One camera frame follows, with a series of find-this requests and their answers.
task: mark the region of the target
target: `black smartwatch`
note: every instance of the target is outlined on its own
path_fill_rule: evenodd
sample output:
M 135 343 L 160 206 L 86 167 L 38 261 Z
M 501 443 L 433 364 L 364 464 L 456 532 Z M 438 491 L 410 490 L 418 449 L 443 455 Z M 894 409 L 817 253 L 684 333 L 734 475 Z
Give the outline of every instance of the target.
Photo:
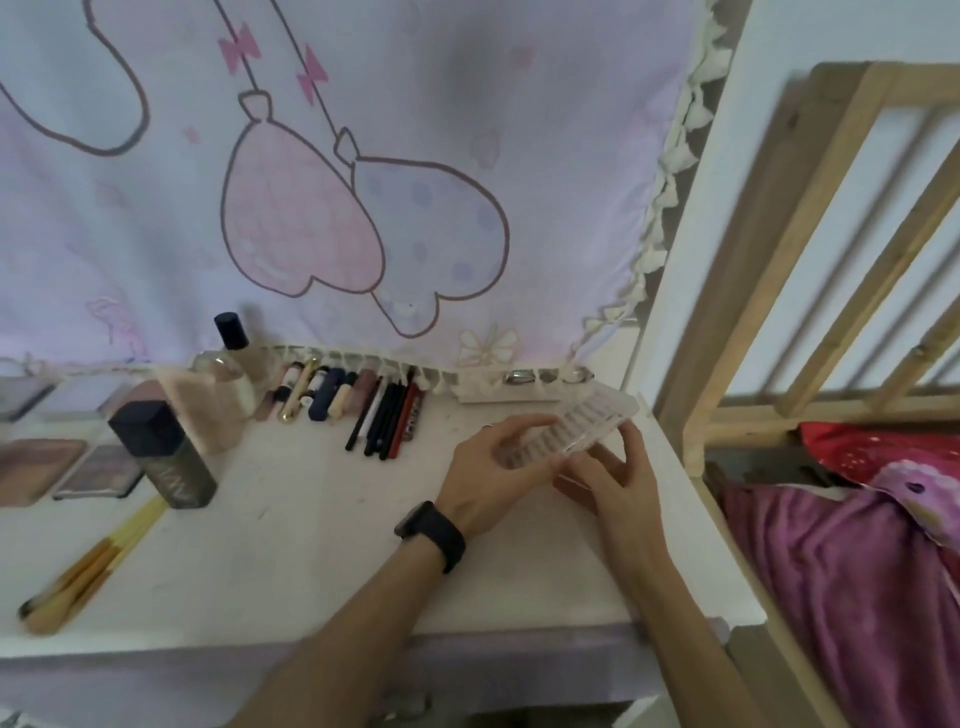
M 444 573 L 453 571 L 464 555 L 464 551 L 467 550 L 464 534 L 429 500 L 425 500 L 410 511 L 396 525 L 394 533 L 401 539 L 409 539 L 418 533 L 430 539 L 446 559 Z

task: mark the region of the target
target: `wooden bed frame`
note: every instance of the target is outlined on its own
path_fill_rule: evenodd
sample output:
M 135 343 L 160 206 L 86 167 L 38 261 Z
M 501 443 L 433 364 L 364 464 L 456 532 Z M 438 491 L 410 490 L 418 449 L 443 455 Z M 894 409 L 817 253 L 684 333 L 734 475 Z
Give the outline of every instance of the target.
M 780 610 L 734 544 L 704 483 L 708 447 L 784 444 L 806 420 L 960 421 L 960 394 L 911 390 L 960 337 L 960 296 L 886 380 L 855 399 L 818 399 L 833 368 L 960 198 L 960 142 L 903 219 L 826 336 L 773 404 L 723 399 L 880 112 L 960 104 L 960 64 L 823 63 L 774 122 L 674 357 L 654 414 L 767 612 L 730 652 L 784 726 L 847 726 Z

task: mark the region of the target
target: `flower drawing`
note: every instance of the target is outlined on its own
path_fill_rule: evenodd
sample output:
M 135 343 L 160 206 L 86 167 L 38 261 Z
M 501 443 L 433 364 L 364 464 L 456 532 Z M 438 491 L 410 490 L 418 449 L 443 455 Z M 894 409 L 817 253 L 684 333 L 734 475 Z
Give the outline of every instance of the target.
M 516 355 L 516 345 L 520 339 L 512 328 L 500 333 L 496 324 L 490 327 L 483 341 L 473 331 L 460 332 L 460 356 L 457 363 L 461 367 L 489 367 L 497 364 L 509 364 Z

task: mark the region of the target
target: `black bottle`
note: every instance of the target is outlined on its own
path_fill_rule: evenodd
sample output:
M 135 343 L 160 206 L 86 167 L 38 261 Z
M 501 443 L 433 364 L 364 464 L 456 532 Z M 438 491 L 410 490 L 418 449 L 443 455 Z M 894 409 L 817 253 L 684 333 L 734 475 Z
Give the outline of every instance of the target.
M 213 499 L 217 481 L 167 402 L 129 401 L 109 425 L 171 508 L 204 508 Z

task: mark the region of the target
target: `left hand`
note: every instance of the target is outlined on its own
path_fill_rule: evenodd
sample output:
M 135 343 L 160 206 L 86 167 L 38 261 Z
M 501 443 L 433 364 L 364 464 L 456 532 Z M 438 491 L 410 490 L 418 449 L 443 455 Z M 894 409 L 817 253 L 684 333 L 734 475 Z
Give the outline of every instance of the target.
M 514 445 L 531 427 L 552 425 L 554 415 L 514 415 L 484 427 L 453 451 L 453 462 L 435 503 L 469 542 L 486 533 L 507 511 L 538 485 L 549 483 L 566 464 L 556 454 L 509 470 L 497 461 L 496 452 Z

